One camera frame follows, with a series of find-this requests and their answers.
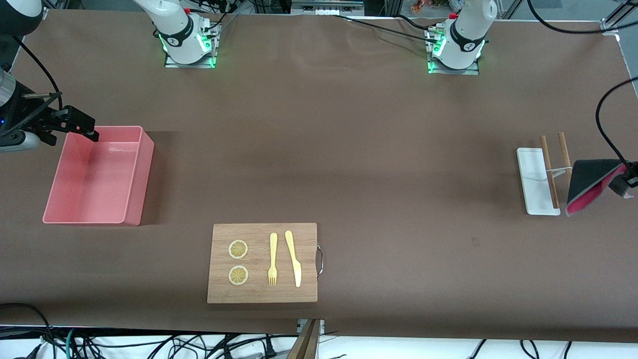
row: knife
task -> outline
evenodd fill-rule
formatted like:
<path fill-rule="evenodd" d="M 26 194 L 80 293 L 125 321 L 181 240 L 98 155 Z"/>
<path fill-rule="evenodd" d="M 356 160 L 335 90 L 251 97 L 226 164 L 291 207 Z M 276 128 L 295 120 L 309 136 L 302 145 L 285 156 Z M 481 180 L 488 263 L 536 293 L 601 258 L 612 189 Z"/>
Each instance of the knife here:
<path fill-rule="evenodd" d="M 292 232 L 286 231 L 286 243 L 288 244 L 288 250 L 290 251 L 290 258 L 292 259 L 292 269 L 295 271 L 295 286 L 301 286 L 301 263 L 295 256 L 295 242 L 292 238 Z"/>

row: pink storage box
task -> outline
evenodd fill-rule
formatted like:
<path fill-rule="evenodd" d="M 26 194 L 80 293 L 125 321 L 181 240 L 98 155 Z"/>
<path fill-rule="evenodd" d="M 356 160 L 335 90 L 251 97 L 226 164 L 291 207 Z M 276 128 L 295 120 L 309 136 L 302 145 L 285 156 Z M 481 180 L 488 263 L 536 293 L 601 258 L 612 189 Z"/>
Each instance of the pink storage box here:
<path fill-rule="evenodd" d="M 100 140 L 67 134 L 42 222 L 140 225 L 154 143 L 139 126 L 95 126 Z"/>

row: yellow plastic fork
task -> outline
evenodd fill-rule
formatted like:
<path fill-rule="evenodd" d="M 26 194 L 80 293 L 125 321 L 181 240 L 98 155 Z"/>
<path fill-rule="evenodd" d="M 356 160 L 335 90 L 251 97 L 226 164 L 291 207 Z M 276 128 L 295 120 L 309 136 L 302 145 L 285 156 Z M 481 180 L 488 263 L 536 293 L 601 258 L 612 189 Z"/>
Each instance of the yellow plastic fork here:
<path fill-rule="evenodd" d="M 268 284 L 277 285 L 277 268 L 275 268 L 275 257 L 277 255 L 277 233 L 271 233 L 271 267 L 268 269 Z"/>

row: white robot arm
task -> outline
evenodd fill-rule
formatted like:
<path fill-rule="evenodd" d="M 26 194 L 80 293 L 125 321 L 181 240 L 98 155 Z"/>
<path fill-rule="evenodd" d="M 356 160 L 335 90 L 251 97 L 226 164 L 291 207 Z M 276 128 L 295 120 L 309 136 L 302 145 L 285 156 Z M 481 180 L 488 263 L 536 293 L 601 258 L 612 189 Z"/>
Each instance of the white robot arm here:
<path fill-rule="evenodd" d="M 176 62 L 191 64 L 212 50 L 211 21 L 187 13 L 179 0 L 133 0 L 151 17 L 164 50 Z"/>
<path fill-rule="evenodd" d="M 465 0 L 456 19 L 437 24 L 445 32 L 432 55 L 449 68 L 460 70 L 472 65 L 485 45 L 485 35 L 496 12 L 494 0 Z"/>

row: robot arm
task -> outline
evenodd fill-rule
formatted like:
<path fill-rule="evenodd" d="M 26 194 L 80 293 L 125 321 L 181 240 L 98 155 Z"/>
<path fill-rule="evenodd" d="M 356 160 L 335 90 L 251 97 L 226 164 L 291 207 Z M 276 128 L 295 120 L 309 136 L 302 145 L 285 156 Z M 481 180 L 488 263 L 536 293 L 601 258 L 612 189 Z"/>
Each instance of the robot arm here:
<path fill-rule="evenodd" d="M 164 50 L 177 63 L 191 64 L 212 50 L 211 21 L 186 13 L 179 0 L 133 0 L 151 17 Z"/>
<path fill-rule="evenodd" d="M 456 19 L 437 24 L 437 28 L 443 29 L 443 36 L 438 35 L 440 45 L 434 48 L 432 55 L 449 68 L 469 67 L 480 56 L 496 13 L 494 0 L 465 0 Z"/>
<path fill-rule="evenodd" d="M 38 27 L 42 19 L 41 0 L 0 0 L 0 34 L 24 36 Z M 38 95 L 5 70 L 0 71 L 0 152 L 33 149 L 44 142 L 51 146 L 53 131 L 75 132 L 97 141 L 95 120 L 74 108 L 58 111 L 49 105 L 61 92 Z"/>

